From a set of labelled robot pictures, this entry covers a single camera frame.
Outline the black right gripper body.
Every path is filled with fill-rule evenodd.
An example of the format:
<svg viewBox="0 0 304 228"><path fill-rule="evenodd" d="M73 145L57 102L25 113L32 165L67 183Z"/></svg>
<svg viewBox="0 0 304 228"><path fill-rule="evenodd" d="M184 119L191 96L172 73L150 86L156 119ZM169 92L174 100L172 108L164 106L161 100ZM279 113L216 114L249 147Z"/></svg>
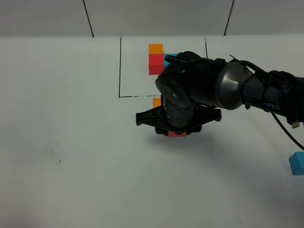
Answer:
<svg viewBox="0 0 304 228"><path fill-rule="evenodd" d="M160 106L142 113L136 114L136 124L145 124L155 128L157 134L168 136L168 131L187 135L199 133L202 126L212 121L221 120L219 109L209 109L203 106L194 109L178 111L172 109L168 112Z"/></svg>

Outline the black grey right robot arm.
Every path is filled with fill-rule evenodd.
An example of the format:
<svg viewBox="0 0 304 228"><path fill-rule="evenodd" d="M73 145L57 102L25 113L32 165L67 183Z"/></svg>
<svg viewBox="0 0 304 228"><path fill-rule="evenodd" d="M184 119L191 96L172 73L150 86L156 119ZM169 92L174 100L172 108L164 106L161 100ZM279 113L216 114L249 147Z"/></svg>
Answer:
<svg viewBox="0 0 304 228"><path fill-rule="evenodd" d="M167 55L155 84L161 105L137 113L136 124L165 136L189 135L221 120L221 110L244 105L284 116L292 127L304 120L304 81L284 71L266 72L251 62L201 58L185 51Z"/></svg>

